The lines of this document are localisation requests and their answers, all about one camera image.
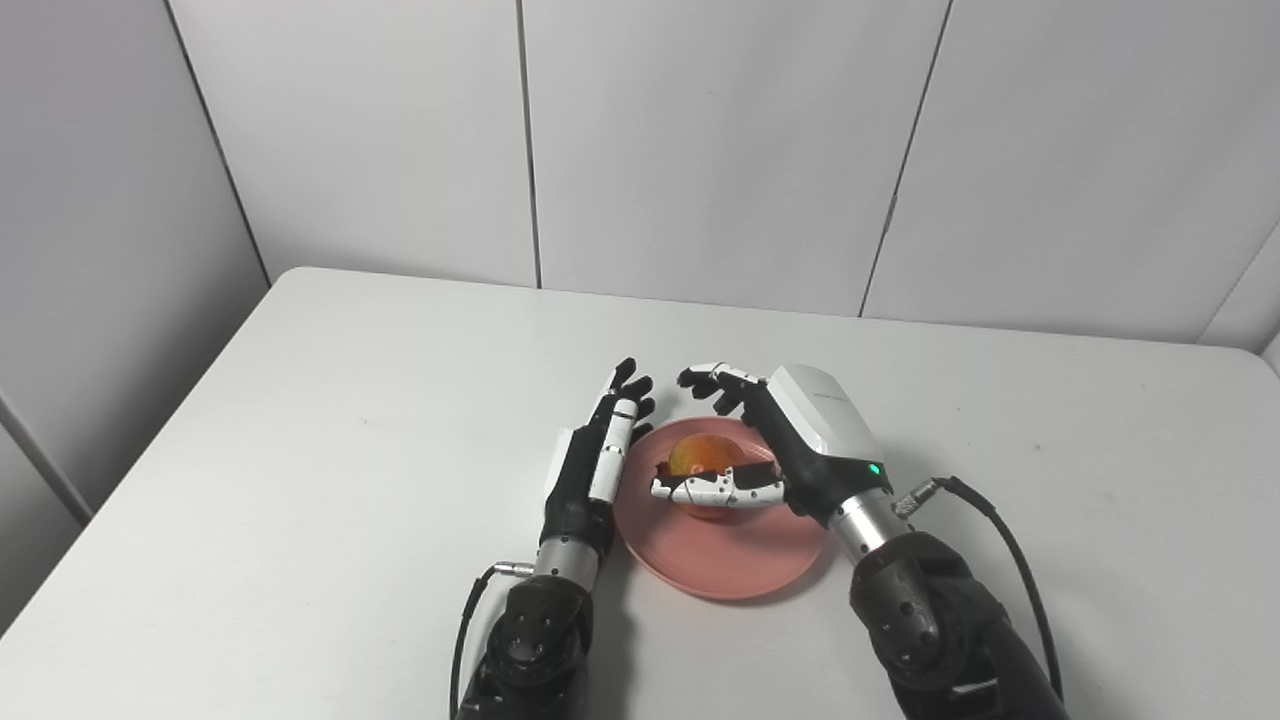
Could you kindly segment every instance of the robotic hand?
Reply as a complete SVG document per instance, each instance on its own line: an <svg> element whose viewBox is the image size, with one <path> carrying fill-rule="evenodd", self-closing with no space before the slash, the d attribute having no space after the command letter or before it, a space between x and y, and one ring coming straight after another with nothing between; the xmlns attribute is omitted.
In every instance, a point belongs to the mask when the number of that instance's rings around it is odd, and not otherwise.
<svg viewBox="0 0 1280 720"><path fill-rule="evenodd" d="M476 580L453 653L449 717L456 720L575 720L586 702L591 648L591 587L613 544L613 498L627 448L652 429L636 423L654 410L653 380L623 360L605 383L591 419L557 448L556 486L547 497L538 560L499 562ZM457 680L466 630L488 579L525 579L507 593L461 706Z"/></svg>
<svg viewBox="0 0 1280 720"><path fill-rule="evenodd" d="M1034 580L989 502L959 478L936 478L895 502L874 437L840 383L815 368L785 365L763 379L717 363L689 368L677 382L698 398L719 392L713 406L719 415L741 405L742 421L773 450L782 477L755 465L714 477L659 477L653 495L737 507L786 502L831 530L854 565L850 605L909 720L1068 719ZM908 524L938 489L978 507L1010 544L1051 680L960 555Z"/></svg>

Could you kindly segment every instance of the white casing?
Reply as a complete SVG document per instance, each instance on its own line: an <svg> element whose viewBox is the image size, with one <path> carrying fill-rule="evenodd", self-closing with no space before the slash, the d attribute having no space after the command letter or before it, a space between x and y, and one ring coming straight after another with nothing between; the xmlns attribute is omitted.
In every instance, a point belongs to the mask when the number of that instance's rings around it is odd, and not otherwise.
<svg viewBox="0 0 1280 720"><path fill-rule="evenodd" d="M883 462L876 436L836 378L809 365L783 365L769 378L768 391L815 452Z"/></svg>
<svg viewBox="0 0 1280 720"><path fill-rule="evenodd" d="M636 409L635 401L626 398L620 398L613 406L613 416L609 418L609 427L604 430L600 457L595 461L595 474L591 475L591 489L588 492L593 500L612 503L618 495L622 465L631 447L631 430L636 427Z"/></svg>

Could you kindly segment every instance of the black robotic finger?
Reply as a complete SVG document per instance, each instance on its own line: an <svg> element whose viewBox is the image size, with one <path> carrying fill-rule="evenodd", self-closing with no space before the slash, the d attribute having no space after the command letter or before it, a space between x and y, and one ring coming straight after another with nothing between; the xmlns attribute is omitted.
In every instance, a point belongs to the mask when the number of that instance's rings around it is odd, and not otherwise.
<svg viewBox="0 0 1280 720"><path fill-rule="evenodd" d="M735 407L737 407L739 402L739 398L724 393L712 404L712 410L714 410L717 415L728 415Z"/></svg>
<svg viewBox="0 0 1280 720"><path fill-rule="evenodd" d="M658 402L654 401L654 398L646 397L641 400L640 405L636 407L636 420L644 420L649 415L653 415L653 411L657 409L658 409Z"/></svg>
<svg viewBox="0 0 1280 720"><path fill-rule="evenodd" d="M690 392L695 400L707 400L719 392L719 386L712 379L699 380L690 387Z"/></svg>
<svg viewBox="0 0 1280 720"><path fill-rule="evenodd" d="M640 398L644 397L645 395L649 395L649 391L652 389L653 389L653 378L650 378L649 375L643 375L639 380L622 386L622 389L618 391L618 395L626 397L627 400L634 400L636 402L640 402Z"/></svg>
<svg viewBox="0 0 1280 720"><path fill-rule="evenodd" d="M627 357L613 369L613 380L609 383L609 387L613 389L621 388L622 383L627 382L634 374L636 374L636 359Z"/></svg>
<svg viewBox="0 0 1280 720"><path fill-rule="evenodd" d="M716 384L716 382L712 380L710 373L695 370L692 368L685 368L684 370L680 372L678 375L676 375L676 384L680 387L694 387L695 384L704 383L708 380L710 380L712 384Z"/></svg>

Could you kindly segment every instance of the peach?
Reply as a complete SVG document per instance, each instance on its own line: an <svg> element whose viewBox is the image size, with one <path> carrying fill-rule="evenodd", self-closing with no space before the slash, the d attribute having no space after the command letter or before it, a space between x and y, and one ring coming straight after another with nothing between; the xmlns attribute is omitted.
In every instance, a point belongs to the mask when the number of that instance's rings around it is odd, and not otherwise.
<svg viewBox="0 0 1280 720"><path fill-rule="evenodd" d="M689 436L671 448L667 470L673 475L692 475L713 470L723 473L730 465L745 465L746 454L733 441L713 434ZM700 520L722 519L732 510L728 507L703 507L698 505L677 505L685 512Z"/></svg>

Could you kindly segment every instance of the black arm joint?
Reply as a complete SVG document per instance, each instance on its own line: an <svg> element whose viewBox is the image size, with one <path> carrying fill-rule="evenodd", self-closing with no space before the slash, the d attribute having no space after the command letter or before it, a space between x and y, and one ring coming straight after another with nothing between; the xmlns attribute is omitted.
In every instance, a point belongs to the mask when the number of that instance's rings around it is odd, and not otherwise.
<svg viewBox="0 0 1280 720"><path fill-rule="evenodd" d="M854 570L850 605L895 687L946 692L991 678L980 635L1005 609L933 536L899 536L868 555Z"/></svg>

